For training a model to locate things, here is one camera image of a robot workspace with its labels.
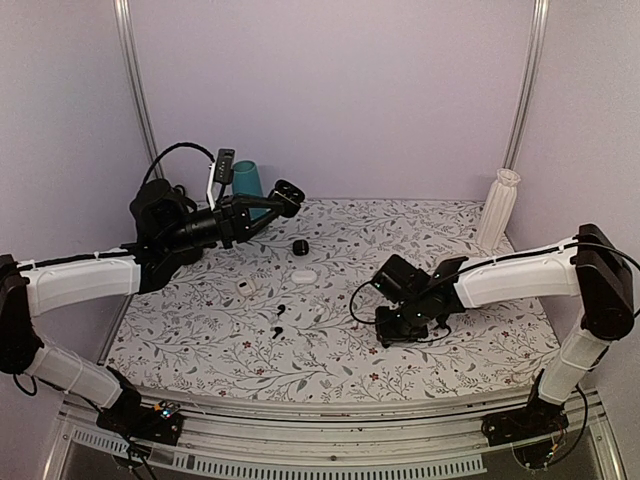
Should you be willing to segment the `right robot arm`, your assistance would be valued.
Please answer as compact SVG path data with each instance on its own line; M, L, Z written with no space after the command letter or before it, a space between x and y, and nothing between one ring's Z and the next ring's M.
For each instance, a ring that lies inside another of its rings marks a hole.
M559 353L537 375L521 408L489 414L481 430L492 446L550 434L568 426L564 406L609 346L626 337L637 317L633 269L594 224L580 226L569 239L504 256L457 256L426 273L392 255L370 284L390 306L375 311L383 347L428 336L427 324L444 328L450 315L485 305L530 297L571 296L581 312Z

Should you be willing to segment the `black gold-trim charging case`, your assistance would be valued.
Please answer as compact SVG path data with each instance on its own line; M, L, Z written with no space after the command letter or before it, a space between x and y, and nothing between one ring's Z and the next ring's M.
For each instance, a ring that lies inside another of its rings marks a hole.
M305 198L306 196L300 188L284 179L276 181L268 196L269 200L280 203L282 207L281 216L285 218L296 216Z

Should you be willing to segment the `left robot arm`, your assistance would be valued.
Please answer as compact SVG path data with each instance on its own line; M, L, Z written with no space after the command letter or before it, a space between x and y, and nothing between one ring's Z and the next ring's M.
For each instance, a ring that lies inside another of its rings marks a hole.
M267 197L234 194L198 208L165 179L144 183L130 204L137 239L106 252L41 262L1 257L1 371L28 375L96 406L99 428L124 439L174 446L184 418L163 401L145 407L136 387L109 366L99 366L39 337L32 320L64 306L112 296L158 291L208 248L229 249L279 217L297 214L304 193L279 180Z

